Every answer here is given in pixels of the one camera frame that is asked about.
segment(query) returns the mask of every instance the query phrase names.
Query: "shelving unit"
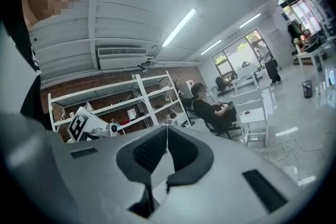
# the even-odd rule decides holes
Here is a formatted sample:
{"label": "shelving unit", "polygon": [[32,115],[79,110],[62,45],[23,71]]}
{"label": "shelving unit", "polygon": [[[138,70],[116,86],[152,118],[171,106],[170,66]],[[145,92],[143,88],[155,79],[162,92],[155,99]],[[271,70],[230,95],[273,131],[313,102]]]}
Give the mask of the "shelving unit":
{"label": "shelving unit", "polygon": [[[161,88],[161,81],[165,78],[169,79],[169,85],[166,87]],[[152,91],[150,93],[146,93],[145,87],[153,86],[153,85],[160,85],[159,90]],[[146,124],[146,127],[150,127],[150,122],[148,121],[149,118],[152,119],[152,122],[154,126],[159,125],[157,118],[155,116],[156,113],[169,108],[170,106],[180,103],[180,106],[183,110],[183,113],[185,113],[184,108],[181,104],[181,100],[179,99],[179,96],[177,94],[176,89],[173,87],[172,79],[169,75],[169,73],[166,71],[166,74],[155,76],[155,77],[149,77],[149,78],[141,78],[140,75],[135,75],[135,80],[130,81],[123,81],[118,82],[110,85],[95,87],[88,90],[83,90],[67,95],[63,95],[61,97],[52,98],[51,93],[48,94],[48,103],[49,103],[49,115],[50,115],[50,121],[53,131],[58,131],[60,126],[68,125],[72,121],[72,118],[61,120],[61,121],[54,121],[54,115],[52,113],[53,105],[61,105],[63,108],[68,108],[74,105],[78,105],[85,102],[90,102],[92,100],[105,98],[114,94],[119,94],[122,92],[133,92],[134,98],[130,100],[126,100],[120,103],[112,104],[109,106],[106,106],[104,108],[100,108],[97,110],[92,111],[91,113],[96,116],[102,116],[107,113],[110,113],[112,111],[117,111],[123,108],[127,108],[132,105],[137,105],[140,113],[144,113],[144,116],[141,116],[139,118],[136,118],[135,120],[118,127],[118,131],[122,130],[126,127],[129,127],[137,122],[144,121]],[[167,98],[167,92],[170,90],[174,90],[174,93],[176,95],[177,100],[172,101],[171,98]],[[161,95],[166,94],[166,99],[170,100],[170,102],[163,107],[154,110],[151,106],[150,99],[159,97]]]}

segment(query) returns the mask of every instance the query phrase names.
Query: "white ceiling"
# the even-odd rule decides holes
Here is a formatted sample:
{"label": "white ceiling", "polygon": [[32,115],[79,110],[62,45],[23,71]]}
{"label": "white ceiling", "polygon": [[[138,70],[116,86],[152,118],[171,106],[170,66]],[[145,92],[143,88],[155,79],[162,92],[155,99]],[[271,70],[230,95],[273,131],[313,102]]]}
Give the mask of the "white ceiling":
{"label": "white ceiling", "polygon": [[[273,13],[276,5],[275,0],[79,0],[35,25],[30,36],[46,80],[97,69],[96,50],[107,45],[146,48],[159,61],[194,61],[218,36],[236,31],[250,15]],[[197,14],[161,49],[192,8]]]}

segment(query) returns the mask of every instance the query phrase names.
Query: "box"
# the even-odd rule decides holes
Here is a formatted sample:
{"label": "box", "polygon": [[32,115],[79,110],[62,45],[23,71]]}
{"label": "box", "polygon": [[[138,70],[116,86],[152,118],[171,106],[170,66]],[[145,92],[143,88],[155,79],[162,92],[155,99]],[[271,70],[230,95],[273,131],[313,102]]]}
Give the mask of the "box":
{"label": "box", "polygon": [[107,122],[93,115],[85,108],[80,107],[67,130],[72,140],[78,142],[83,135],[83,132],[92,133],[94,129],[106,129],[106,126]]}

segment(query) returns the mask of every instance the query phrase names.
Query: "air conditioner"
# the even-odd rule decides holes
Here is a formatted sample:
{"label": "air conditioner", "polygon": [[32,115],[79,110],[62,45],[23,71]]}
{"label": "air conditioner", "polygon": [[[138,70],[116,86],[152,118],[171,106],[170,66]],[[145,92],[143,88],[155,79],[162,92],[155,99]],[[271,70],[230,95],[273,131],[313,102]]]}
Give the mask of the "air conditioner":
{"label": "air conditioner", "polygon": [[141,48],[101,48],[98,49],[100,69],[135,68],[147,61],[146,54],[147,50]]}
{"label": "air conditioner", "polygon": [[98,49],[98,58],[115,57],[143,57],[147,54],[146,49],[142,48],[101,48]]}

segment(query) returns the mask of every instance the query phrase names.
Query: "ceiling light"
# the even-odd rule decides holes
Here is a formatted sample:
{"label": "ceiling light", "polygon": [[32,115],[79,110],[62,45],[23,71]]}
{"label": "ceiling light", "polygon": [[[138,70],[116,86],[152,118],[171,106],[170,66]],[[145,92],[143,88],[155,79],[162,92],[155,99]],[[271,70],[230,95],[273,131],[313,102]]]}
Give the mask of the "ceiling light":
{"label": "ceiling light", "polygon": [[251,18],[250,20],[248,20],[246,23],[243,23],[239,29],[243,28],[245,25],[247,25],[248,23],[252,22],[255,18],[258,18],[260,16],[260,13],[258,13],[256,16],[254,16],[253,18]]}
{"label": "ceiling light", "polygon": [[211,47],[207,48],[204,52],[201,53],[201,55],[203,55],[204,53],[206,53],[208,50],[212,49],[213,47],[215,47],[218,43],[221,43],[222,40],[220,39],[219,41],[217,41],[216,43],[214,43]]}
{"label": "ceiling light", "polygon": [[166,41],[162,44],[162,47],[164,48],[167,46],[173,38],[181,31],[183,26],[186,25],[187,22],[197,13],[197,11],[193,8],[189,13],[182,19],[182,21],[176,26],[176,28],[172,31],[172,33],[168,36]]}

